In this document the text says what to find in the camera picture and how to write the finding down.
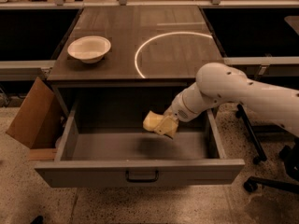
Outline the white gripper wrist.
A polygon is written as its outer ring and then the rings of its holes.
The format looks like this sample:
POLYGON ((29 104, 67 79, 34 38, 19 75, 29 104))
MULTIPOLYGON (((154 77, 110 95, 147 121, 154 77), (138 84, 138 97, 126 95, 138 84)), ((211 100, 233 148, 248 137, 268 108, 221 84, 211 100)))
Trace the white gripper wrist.
POLYGON ((174 138, 178 129, 178 120, 189 122, 199 116, 194 98, 188 98, 183 92, 178 94, 171 104, 161 115, 154 131, 159 135, 174 138))

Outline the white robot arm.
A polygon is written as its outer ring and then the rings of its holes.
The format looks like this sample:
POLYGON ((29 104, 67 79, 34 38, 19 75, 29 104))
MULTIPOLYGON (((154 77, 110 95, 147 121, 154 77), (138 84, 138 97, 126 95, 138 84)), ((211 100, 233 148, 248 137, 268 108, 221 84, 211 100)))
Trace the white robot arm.
POLYGON ((254 81, 244 72, 222 63, 203 65, 195 82, 179 93, 155 126, 160 135, 173 135, 178 124, 224 103, 238 103, 299 136, 299 91, 254 81))

